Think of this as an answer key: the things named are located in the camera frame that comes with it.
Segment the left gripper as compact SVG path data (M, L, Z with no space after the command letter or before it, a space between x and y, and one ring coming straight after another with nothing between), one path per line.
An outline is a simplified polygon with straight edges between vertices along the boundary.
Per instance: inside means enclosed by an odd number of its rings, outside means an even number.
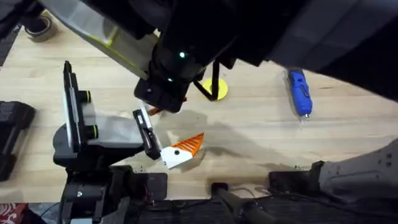
M121 161L144 152L152 160L161 157L168 169L174 169L193 159L203 144L200 133L160 151L149 121L152 106L140 99L140 108L131 117L97 113L88 90L78 92L78 101L84 122L81 150L86 154Z

